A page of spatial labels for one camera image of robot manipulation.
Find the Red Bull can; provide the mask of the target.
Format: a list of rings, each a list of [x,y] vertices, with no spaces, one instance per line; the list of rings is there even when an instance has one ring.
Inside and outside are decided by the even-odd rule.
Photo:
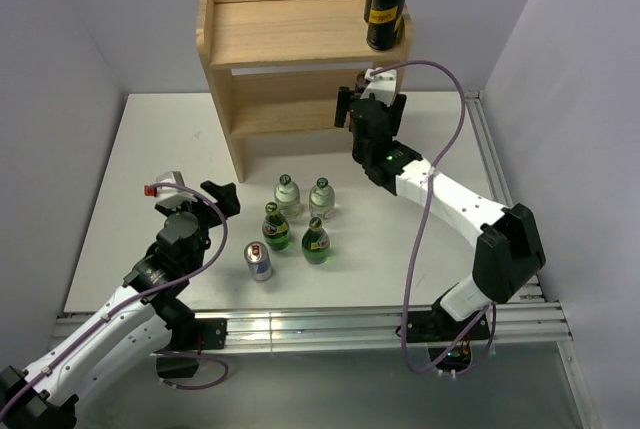
[[[244,259],[256,281],[266,281],[273,273],[271,259],[267,247],[259,242],[252,241],[244,249]]]
[[[367,91],[369,84],[370,81],[366,77],[366,72],[361,71],[357,74],[354,91],[362,96]]]

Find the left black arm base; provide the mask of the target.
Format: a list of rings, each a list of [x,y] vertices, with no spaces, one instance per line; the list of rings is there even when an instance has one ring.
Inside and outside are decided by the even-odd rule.
[[[166,385],[182,390],[199,390],[220,384],[229,374],[226,362],[206,353],[224,348],[227,335],[225,318],[198,319],[184,303],[175,299],[159,312],[162,327],[169,332],[169,341],[157,353],[156,373]],[[222,375],[204,385],[185,385],[179,381],[191,379],[204,362],[219,364]]]

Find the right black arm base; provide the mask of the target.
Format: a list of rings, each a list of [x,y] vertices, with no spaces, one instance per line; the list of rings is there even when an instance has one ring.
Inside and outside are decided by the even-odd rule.
[[[406,324],[399,325],[395,334],[407,344],[445,344],[445,347],[427,347],[427,366],[439,376],[448,375],[455,379],[467,374],[489,356],[496,328],[495,303],[462,321],[452,319],[436,303],[430,310],[409,311]]]

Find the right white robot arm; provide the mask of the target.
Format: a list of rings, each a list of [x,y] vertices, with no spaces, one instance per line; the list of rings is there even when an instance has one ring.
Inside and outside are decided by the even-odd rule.
[[[349,128],[353,159],[375,185],[428,209],[473,248],[470,275],[435,304],[434,330],[452,339],[476,311],[508,302],[545,266],[546,256],[529,208],[507,207],[474,193],[396,140],[405,103],[403,94],[386,104],[380,91],[342,87],[334,124]]]

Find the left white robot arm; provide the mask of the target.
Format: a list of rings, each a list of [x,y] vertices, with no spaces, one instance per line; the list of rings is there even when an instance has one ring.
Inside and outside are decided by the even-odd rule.
[[[98,365],[122,341],[136,348],[145,333],[156,349],[183,348],[195,335],[192,311],[178,300],[192,278],[206,271],[204,257],[215,227],[228,234],[228,221],[239,214],[235,184],[185,186],[169,172],[145,186],[165,222],[155,242],[107,302],[64,342],[24,369],[1,373],[1,422],[7,428],[72,428],[77,417],[78,385],[98,383]]]

